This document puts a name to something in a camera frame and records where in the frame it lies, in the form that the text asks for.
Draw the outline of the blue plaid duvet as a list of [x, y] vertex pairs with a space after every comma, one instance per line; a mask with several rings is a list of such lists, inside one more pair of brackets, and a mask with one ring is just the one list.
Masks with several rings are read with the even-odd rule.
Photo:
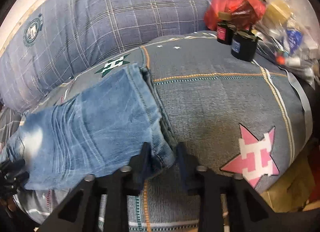
[[204, 30], [208, 1], [46, 0], [1, 52], [1, 103], [24, 112], [109, 56]]

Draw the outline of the blue denim jeans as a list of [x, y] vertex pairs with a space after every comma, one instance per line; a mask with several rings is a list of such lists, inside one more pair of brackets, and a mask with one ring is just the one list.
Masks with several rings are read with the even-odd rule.
[[162, 115], [136, 64], [120, 69], [62, 105], [29, 114], [1, 160], [25, 160], [27, 190], [70, 189], [87, 174], [109, 175], [151, 146], [151, 174], [174, 164]]

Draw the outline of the black jar blue label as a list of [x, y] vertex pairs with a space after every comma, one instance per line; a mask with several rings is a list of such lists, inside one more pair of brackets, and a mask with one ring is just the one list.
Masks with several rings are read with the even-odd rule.
[[251, 62], [257, 49], [258, 39], [255, 34], [246, 30], [238, 30], [234, 33], [231, 54], [238, 60]]

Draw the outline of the clear plastic bag of items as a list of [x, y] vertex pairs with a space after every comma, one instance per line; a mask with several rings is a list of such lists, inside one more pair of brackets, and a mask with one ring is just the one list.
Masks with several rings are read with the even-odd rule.
[[300, 77], [319, 84], [319, 23], [309, 0], [261, 0], [263, 18], [255, 25], [258, 53]]

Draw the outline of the red plastic bag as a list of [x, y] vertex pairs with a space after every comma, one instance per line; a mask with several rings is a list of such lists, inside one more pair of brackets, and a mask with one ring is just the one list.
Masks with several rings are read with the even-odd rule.
[[260, 0], [211, 0], [204, 14], [204, 23], [215, 31], [222, 21], [219, 13], [224, 12], [230, 14], [229, 22], [237, 29], [247, 30], [262, 19], [265, 11], [266, 5]]

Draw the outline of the black jar pink label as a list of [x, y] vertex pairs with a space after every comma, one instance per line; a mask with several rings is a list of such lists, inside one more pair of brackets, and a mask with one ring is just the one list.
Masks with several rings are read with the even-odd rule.
[[231, 45], [235, 26], [227, 21], [221, 21], [217, 24], [217, 41], [225, 45]]

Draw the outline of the grey star-patterned bed sheet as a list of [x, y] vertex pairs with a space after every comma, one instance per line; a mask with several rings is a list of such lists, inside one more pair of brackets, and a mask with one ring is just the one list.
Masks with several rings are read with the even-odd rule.
[[[208, 31], [160, 37], [106, 58], [52, 90], [27, 116], [62, 105], [132, 64], [142, 69], [157, 102], [175, 161], [148, 177], [138, 196], [128, 198], [131, 231], [198, 227], [200, 199], [183, 190], [178, 143], [201, 165], [227, 176], [241, 174], [263, 192], [293, 163], [318, 123], [318, 85], [258, 54], [251, 62], [238, 60]], [[40, 224], [72, 189], [25, 188], [14, 200]]]

